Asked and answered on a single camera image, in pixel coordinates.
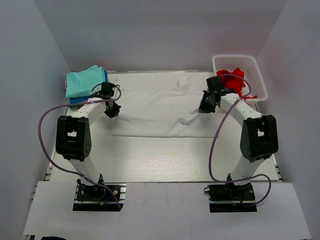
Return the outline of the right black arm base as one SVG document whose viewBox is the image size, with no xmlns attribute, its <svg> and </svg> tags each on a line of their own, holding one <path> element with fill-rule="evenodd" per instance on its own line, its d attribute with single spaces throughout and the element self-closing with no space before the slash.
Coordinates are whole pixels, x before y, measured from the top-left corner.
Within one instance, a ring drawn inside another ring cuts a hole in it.
<svg viewBox="0 0 320 240">
<path fill-rule="evenodd" d="M 253 213 L 257 212 L 256 198 L 251 183 L 211 184 L 203 189 L 209 198 L 210 213 Z"/>
</svg>

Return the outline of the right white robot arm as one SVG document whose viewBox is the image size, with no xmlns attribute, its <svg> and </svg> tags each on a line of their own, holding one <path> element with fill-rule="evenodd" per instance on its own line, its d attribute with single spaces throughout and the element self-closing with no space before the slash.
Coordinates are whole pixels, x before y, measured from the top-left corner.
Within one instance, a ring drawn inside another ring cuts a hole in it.
<svg viewBox="0 0 320 240">
<path fill-rule="evenodd" d="M 259 166 L 279 150 L 276 118 L 273 115 L 263 115 L 250 107 L 244 96 L 224 86 L 221 76 L 206 79 L 206 84 L 199 113 L 214 113 L 216 107 L 226 112 L 218 125 L 212 145 L 215 145 L 228 116 L 233 117 L 242 127 L 239 143 L 241 156 L 229 178 L 225 180 L 228 184 L 225 187 L 226 195 L 236 200 L 243 195 L 243 186 L 258 177 L 256 171 Z"/>
</svg>

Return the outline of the red crumpled t shirt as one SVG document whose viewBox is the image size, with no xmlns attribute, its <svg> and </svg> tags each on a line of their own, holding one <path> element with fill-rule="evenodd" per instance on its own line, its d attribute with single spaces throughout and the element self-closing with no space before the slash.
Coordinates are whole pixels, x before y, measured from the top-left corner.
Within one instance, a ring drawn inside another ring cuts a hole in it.
<svg viewBox="0 0 320 240">
<path fill-rule="evenodd" d="M 235 92 L 243 97 L 242 90 L 247 87 L 244 77 L 245 73 L 238 67 L 234 71 L 218 70 L 216 75 L 222 80 L 225 88 L 235 90 Z"/>
</svg>

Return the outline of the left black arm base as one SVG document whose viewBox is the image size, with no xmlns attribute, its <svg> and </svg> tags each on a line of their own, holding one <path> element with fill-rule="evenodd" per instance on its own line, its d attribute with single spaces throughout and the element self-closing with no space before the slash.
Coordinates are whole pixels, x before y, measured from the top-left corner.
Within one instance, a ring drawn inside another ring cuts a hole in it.
<svg viewBox="0 0 320 240">
<path fill-rule="evenodd" d="M 126 184 L 105 184 L 115 195 L 115 198 L 107 189 L 99 186 L 88 186 L 77 183 L 73 208 L 74 212 L 120 212 L 125 203 Z"/>
</svg>

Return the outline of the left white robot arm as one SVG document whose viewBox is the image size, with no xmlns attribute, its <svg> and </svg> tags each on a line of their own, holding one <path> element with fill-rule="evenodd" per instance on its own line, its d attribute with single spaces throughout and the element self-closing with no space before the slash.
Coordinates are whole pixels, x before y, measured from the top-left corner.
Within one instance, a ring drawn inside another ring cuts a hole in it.
<svg viewBox="0 0 320 240">
<path fill-rule="evenodd" d="M 120 97 L 116 94 L 122 94 L 119 85 L 103 82 L 77 111 L 57 120 L 55 150 L 74 167 L 80 183 L 89 186 L 88 193 L 96 200 L 105 196 L 106 187 L 90 156 L 93 147 L 90 126 L 102 114 L 110 119 L 119 115 L 121 106 L 116 101 Z"/>
</svg>

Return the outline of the white plastic mesh basket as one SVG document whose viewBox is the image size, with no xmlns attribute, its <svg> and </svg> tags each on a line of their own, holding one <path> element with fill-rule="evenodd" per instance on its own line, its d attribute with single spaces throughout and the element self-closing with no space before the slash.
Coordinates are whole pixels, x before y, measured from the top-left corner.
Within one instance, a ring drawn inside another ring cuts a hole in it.
<svg viewBox="0 0 320 240">
<path fill-rule="evenodd" d="M 234 80 L 244 78 L 241 94 L 250 93 L 246 98 L 249 105 L 268 99 L 268 92 L 256 59 L 250 55 L 220 54 L 212 57 L 213 72 L 226 72 L 225 77 Z"/>
</svg>

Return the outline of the white t shirt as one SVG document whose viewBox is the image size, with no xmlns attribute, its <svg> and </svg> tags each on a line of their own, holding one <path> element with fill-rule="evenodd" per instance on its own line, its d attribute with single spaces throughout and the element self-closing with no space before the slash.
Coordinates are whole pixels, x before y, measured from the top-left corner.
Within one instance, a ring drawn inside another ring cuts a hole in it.
<svg viewBox="0 0 320 240">
<path fill-rule="evenodd" d="M 200 113 L 205 80 L 180 78 L 168 89 L 121 88 L 111 134 L 121 137 L 213 138 L 223 116 Z"/>
</svg>

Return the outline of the green folded t shirt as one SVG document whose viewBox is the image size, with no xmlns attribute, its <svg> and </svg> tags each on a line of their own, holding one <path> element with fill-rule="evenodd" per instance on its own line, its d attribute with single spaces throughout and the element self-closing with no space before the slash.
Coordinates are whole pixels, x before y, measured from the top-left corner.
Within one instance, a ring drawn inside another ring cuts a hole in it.
<svg viewBox="0 0 320 240">
<path fill-rule="evenodd" d="M 79 107 L 79 106 L 83 106 L 82 104 L 70 104 L 69 106 L 68 106 L 68 108 L 70 108 L 70 109 L 77 109 L 77 107 Z"/>
</svg>

